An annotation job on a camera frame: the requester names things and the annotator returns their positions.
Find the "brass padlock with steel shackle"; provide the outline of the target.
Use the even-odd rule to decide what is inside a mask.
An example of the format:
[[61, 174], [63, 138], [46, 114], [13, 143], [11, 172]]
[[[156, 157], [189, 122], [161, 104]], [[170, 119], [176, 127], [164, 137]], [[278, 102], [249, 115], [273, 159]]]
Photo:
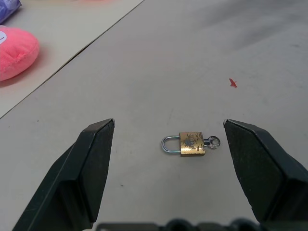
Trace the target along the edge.
[[[166, 142], [169, 140], [178, 140], [179, 149], [168, 149]], [[204, 156], [206, 154], [202, 132], [180, 132], [177, 136], [164, 137], [161, 140], [161, 148], [167, 154], [179, 154], [181, 157]]]

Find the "purple package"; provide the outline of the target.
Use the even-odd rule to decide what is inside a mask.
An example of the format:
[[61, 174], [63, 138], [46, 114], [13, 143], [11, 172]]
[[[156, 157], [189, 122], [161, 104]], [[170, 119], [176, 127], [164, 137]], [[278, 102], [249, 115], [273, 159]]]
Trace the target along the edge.
[[20, 0], [0, 0], [0, 24], [21, 7]]

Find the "pink plush toy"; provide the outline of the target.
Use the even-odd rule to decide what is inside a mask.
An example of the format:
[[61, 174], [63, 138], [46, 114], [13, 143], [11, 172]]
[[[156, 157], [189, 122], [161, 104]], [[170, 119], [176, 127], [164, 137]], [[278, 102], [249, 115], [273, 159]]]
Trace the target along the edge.
[[39, 49], [38, 39], [30, 32], [0, 25], [0, 82], [28, 69]]

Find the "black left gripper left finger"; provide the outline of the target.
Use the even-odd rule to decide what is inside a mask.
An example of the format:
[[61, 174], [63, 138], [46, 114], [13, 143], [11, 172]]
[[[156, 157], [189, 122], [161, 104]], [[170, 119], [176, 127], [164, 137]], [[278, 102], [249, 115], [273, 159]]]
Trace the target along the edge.
[[12, 231], [84, 231], [96, 222], [115, 121], [89, 125], [53, 163]]

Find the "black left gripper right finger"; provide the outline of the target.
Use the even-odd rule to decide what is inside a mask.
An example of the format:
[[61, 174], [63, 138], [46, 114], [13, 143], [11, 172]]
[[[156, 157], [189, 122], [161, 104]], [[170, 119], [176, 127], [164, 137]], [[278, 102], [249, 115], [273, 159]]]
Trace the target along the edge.
[[266, 130], [231, 119], [223, 127], [237, 178], [257, 221], [308, 221], [308, 170]]

